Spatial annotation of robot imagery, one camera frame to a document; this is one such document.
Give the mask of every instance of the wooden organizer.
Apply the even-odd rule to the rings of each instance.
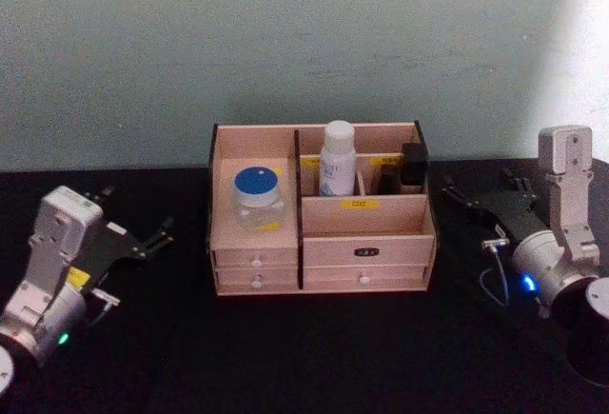
[[[316,196],[324,127],[214,127],[207,248],[218,295],[427,289],[437,237],[426,181],[420,194],[370,195],[403,143],[424,145],[419,124],[354,124],[353,197]],[[233,182],[248,167],[277,173],[281,228],[239,225]]]

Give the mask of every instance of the green led light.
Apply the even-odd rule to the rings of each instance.
[[[59,342],[58,342],[58,343],[59,343],[59,345],[64,345],[65,343],[67,343],[67,342],[68,342],[68,339],[69,339],[69,335],[68,335],[68,333],[64,333],[63,335],[61,335],[61,336],[59,337]]]

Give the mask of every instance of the black tablecloth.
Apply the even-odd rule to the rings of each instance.
[[[565,361],[566,332],[537,317],[508,273],[512,305],[481,292],[492,266],[486,230],[468,227],[438,194],[499,185],[510,167],[533,180],[533,160],[432,164],[441,248],[426,293],[217,299],[205,254],[206,171],[157,169],[0,175],[0,303],[17,286],[43,195],[116,186],[110,220],[145,238],[168,215],[176,243],[142,269],[111,273],[122,299],[97,327],[76,331],[10,412],[607,412],[609,391]],[[595,162],[591,224],[606,262],[609,166]]]

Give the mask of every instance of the small drawer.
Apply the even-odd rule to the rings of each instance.
[[[354,290],[404,286],[409,280],[422,280],[424,271],[425,265],[306,267],[304,288],[315,289],[316,286],[337,282]]]
[[[246,292],[285,290],[287,286],[298,288],[295,268],[221,268],[216,274],[219,287],[236,287]]]
[[[304,266],[427,265],[433,235],[304,238]]]
[[[214,251],[217,267],[264,269],[296,266],[297,249],[219,249]]]

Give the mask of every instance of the yellow sticker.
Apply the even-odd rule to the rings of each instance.
[[[74,266],[69,269],[68,284],[70,284],[74,288],[83,288],[83,286],[90,278],[91,275],[86,273],[82,269],[78,269]]]
[[[398,166],[402,162],[403,155],[384,155],[380,157],[371,157],[370,165],[372,167],[382,167],[383,165]]]
[[[301,167],[302,168],[319,168],[320,167],[320,158],[319,157],[311,157],[301,159]]]
[[[282,227],[281,222],[272,222],[270,224],[266,224],[265,226],[256,227],[256,230],[279,230]]]
[[[341,209],[378,209],[378,200],[341,200]]]

